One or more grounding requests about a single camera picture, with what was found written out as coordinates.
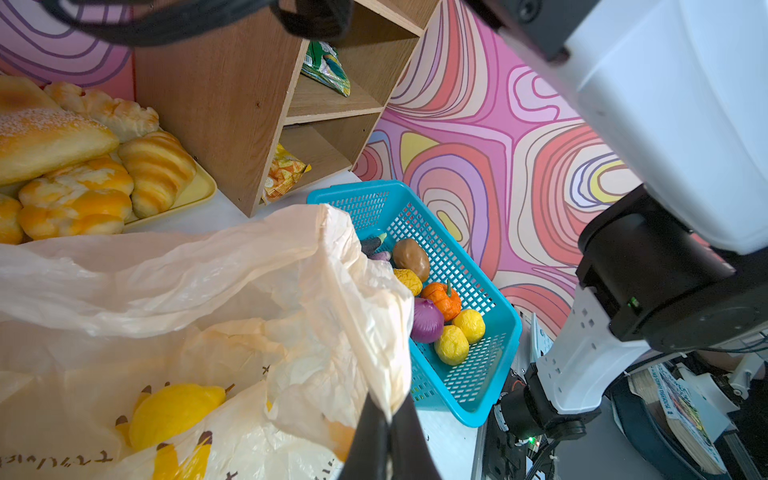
pink wall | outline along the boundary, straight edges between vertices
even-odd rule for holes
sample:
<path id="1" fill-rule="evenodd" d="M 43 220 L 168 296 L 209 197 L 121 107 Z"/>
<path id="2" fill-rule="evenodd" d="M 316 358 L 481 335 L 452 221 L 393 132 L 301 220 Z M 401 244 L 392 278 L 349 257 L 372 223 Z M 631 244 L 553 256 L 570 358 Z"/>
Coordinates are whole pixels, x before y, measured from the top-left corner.
<path id="1" fill-rule="evenodd" d="M 355 173 L 410 185 L 553 333 L 573 301 L 579 233 L 639 183 L 458 0 L 432 19 Z"/>
<path id="2" fill-rule="evenodd" d="M 129 8 L 79 7 L 85 20 L 125 20 Z M 131 51 L 94 40 L 58 23 L 36 0 L 0 0 L 0 71 L 43 85 L 69 81 L 134 99 Z"/>

patterned wallpaper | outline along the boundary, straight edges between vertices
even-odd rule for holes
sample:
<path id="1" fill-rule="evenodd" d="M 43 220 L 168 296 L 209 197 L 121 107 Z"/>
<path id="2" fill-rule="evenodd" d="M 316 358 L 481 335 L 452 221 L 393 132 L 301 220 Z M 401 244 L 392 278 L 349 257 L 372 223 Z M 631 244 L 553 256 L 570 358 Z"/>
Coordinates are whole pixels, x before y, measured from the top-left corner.
<path id="1" fill-rule="evenodd" d="M 355 173 L 407 183 L 555 334 L 573 301 L 579 233 L 640 183 L 459 0 L 432 19 Z"/>
<path id="2" fill-rule="evenodd" d="M 84 20 L 125 20 L 124 6 L 69 5 Z M 36 0 L 0 0 L 0 72 L 43 85 L 69 81 L 134 99 L 131 50 L 94 40 L 54 20 Z"/>

white table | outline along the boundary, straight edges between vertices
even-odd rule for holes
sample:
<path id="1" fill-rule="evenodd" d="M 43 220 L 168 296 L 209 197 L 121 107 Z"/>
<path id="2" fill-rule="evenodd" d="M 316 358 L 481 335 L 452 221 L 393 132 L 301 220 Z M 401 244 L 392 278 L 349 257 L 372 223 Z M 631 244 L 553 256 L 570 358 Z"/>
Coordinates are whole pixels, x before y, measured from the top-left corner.
<path id="1" fill-rule="evenodd" d="M 224 194 L 217 191 L 214 198 L 206 204 L 140 227 L 128 228 L 127 231 L 205 233 L 223 230 L 248 221 L 262 219 L 275 210 L 289 205 L 304 204 L 312 190 L 359 181 L 359 178 L 351 172 L 340 172 L 309 187 L 289 192 L 279 202 L 259 210 L 253 218 L 246 217 Z M 478 430 L 464 426 L 449 412 L 419 410 L 418 414 L 432 459 L 443 480 L 472 478 Z"/>

blue basket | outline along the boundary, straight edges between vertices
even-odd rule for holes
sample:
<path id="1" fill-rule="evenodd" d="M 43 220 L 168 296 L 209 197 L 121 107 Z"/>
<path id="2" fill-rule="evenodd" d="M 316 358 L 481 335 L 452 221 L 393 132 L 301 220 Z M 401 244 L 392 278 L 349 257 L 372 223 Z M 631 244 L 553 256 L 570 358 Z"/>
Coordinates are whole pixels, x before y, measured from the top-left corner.
<path id="1" fill-rule="evenodd" d="M 449 410 L 464 425 L 479 427 L 498 400 L 522 332 L 520 316 L 435 215 L 407 185 L 378 180 L 337 185 L 312 192 L 308 204 L 330 204 L 352 217 L 361 240 L 386 232 L 377 251 L 392 251 L 412 238 L 429 255 L 428 283 L 447 283 L 462 297 L 462 308 L 479 311 L 485 336 L 469 347 L 459 366 L 440 361 L 432 345 L 411 340 L 416 408 Z"/>

gray surface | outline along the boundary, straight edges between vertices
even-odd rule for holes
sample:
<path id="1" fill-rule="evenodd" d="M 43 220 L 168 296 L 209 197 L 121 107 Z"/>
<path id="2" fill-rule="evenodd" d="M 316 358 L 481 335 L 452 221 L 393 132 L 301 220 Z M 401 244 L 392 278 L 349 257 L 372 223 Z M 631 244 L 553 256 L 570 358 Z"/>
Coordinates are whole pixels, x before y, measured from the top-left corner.
<path id="1" fill-rule="evenodd" d="M 586 436 L 558 445 L 561 480 L 662 480 L 614 423 L 611 402 L 603 398 L 600 409 Z"/>

